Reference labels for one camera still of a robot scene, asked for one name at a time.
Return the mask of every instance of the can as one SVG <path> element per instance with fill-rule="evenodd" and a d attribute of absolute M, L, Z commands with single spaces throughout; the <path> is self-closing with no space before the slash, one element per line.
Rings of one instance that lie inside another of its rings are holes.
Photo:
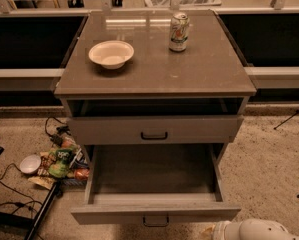
<path fill-rule="evenodd" d="M 189 18 L 184 12 L 173 14 L 170 22 L 169 49 L 176 52 L 187 48 Z"/>

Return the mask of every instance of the open drawer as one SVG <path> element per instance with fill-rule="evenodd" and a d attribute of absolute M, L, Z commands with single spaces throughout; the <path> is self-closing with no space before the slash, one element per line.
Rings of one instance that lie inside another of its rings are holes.
<path fill-rule="evenodd" d="M 242 116 L 79 117 L 68 120 L 80 145 L 228 143 Z"/>
<path fill-rule="evenodd" d="M 80 224 L 231 220 L 212 144 L 95 146 Z"/>

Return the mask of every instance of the cabinet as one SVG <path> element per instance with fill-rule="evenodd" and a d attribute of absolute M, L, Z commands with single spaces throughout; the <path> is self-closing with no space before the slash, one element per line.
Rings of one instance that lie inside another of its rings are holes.
<path fill-rule="evenodd" d="M 168 49 L 170 11 L 92 12 L 55 95 L 88 154 L 81 224 L 230 220 L 218 164 L 255 88 L 212 11 L 188 11 L 188 48 Z M 110 71 L 88 59 L 124 40 L 134 57 Z"/>

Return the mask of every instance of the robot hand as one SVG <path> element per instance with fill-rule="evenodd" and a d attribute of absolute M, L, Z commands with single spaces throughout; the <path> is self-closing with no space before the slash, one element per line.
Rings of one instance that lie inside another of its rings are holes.
<path fill-rule="evenodd" d="M 242 222 L 219 222 L 212 240 L 299 240 L 278 222 L 248 219 Z"/>

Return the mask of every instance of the white bowl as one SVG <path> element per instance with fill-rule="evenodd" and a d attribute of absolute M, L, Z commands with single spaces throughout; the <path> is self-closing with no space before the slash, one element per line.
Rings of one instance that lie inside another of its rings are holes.
<path fill-rule="evenodd" d="M 89 51 L 89 58 L 106 69 L 122 67 L 134 54 L 133 47 L 122 41 L 99 43 Z"/>
<path fill-rule="evenodd" d="M 20 164 L 21 172 L 25 174 L 34 174 L 41 164 L 41 157 L 38 155 L 27 156 Z"/>

